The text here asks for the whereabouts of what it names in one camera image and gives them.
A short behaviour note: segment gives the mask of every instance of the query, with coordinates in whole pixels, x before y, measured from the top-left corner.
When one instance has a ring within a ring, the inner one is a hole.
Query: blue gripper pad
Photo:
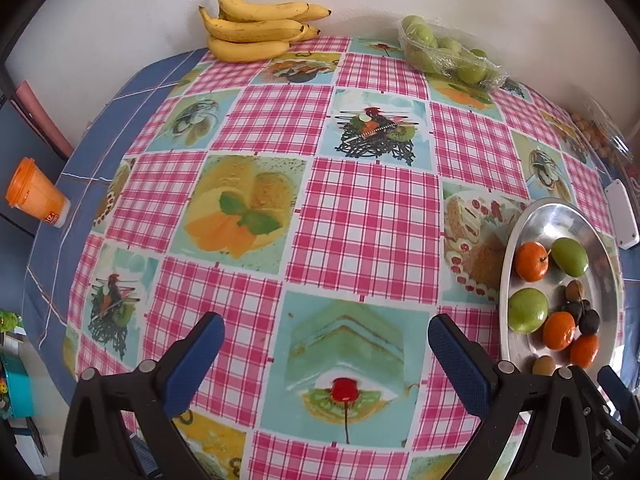
[[[429,346],[463,406],[484,420],[489,415],[490,384],[439,316],[431,319],[427,334]]]
[[[187,411],[224,341],[222,317],[213,316],[164,382],[162,405],[169,418]]]
[[[625,383],[620,380],[618,374],[609,365],[603,366],[598,372],[598,384],[602,386],[619,412],[631,405],[633,401],[631,392],[626,389]]]

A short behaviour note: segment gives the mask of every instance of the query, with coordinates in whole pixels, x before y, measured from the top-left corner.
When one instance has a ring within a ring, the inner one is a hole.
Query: white wall
[[[251,0],[270,3],[291,0]],[[324,32],[390,40],[405,14],[481,38],[521,81],[559,103],[594,94],[622,128],[640,114],[640,55],[602,0],[308,0],[333,9]],[[8,60],[69,141],[137,70],[204,46],[196,6],[216,0],[47,0]]]

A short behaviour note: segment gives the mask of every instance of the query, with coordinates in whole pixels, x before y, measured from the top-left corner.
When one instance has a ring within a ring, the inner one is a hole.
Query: metal tray
[[[551,314],[563,304],[564,287],[572,278],[567,276],[553,260],[549,270],[539,282],[527,283],[512,270],[513,255],[524,242],[536,241],[547,249],[556,238],[578,240],[589,257],[589,269],[580,278],[585,299],[600,314],[600,349],[593,364],[585,371],[595,380],[598,370],[611,361],[618,329],[618,299],[616,282],[609,255],[598,234],[574,206],[555,198],[543,198],[530,204],[522,213],[511,232],[500,279],[500,351],[502,358],[511,361],[524,373],[530,373],[536,357],[551,355],[559,366],[569,364],[568,349],[551,351],[542,343],[542,329],[532,334],[519,334],[507,325],[507,304],[511,295],[526,286],[542,291],[549,301]]]

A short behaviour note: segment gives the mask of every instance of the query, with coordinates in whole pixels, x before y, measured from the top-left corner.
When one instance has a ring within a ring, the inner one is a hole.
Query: screw
[[[510,361],[500,361],[498,363],[498,370],[500,370],[503,374],[513,374],[516,367]]]
[[[156,362],[153,359],[145,359],[138,365],[138,370],[148,374],[156,368]]]
[[[569,370],[569,368],[567,368],[566,366],[563,366],[562,368],[560,368],[558,370],[558,374],[563,379],[571,379],[571,377],[573,377],[573,374],[571,373],[571,370]]]
[[[88,381],[89,379],[93,379],[94,375],[95,375],[95,368],[87,368],[84,372],[82,372],[80,377],[82,377],[85,381]]]

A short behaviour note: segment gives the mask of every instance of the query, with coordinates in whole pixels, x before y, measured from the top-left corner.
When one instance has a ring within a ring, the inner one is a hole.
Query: white device
[[[633,247],[640,241],[640,237],[636,217],[631,209],[631,202],[624,184],[617,178],[605,188],[604,193],[609,202],[616,244],[621,249]]]

